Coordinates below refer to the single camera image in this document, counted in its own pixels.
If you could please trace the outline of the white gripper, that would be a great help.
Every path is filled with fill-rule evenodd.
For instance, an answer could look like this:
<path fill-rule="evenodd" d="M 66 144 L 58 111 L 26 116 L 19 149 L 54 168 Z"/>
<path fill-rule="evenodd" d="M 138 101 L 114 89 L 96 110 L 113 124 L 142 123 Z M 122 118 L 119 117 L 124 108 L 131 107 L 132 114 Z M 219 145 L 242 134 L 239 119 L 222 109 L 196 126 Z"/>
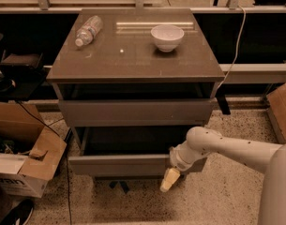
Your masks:
<path fill-rule="evenodd" d="M 176 147 L 172 147 L 170 149 L 170 164 L 172 168 L 166 170 L 160 190 L 167 192 L 180 177 L 180 172 L 192 173 L 195 170 L 196 162 L 207 156 L 207 151 L 197 150 L 188 142 L 182 142 Z"/>

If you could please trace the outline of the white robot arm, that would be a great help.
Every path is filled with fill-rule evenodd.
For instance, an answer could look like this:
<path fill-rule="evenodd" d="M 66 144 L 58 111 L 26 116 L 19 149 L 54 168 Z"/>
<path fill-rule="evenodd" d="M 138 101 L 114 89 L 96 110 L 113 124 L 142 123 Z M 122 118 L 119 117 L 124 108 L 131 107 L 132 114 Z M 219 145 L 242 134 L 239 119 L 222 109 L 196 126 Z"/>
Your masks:
<path fill-rule="evenodd" d="M 222 136 L 206 127 L 191 128 L 184 142 L 170 149 L 160 190 L 168 191 L 180 173 L 217 153 L 264 175 L 258 225 L 286 225 L 286 143 L 256 142 Z"/>

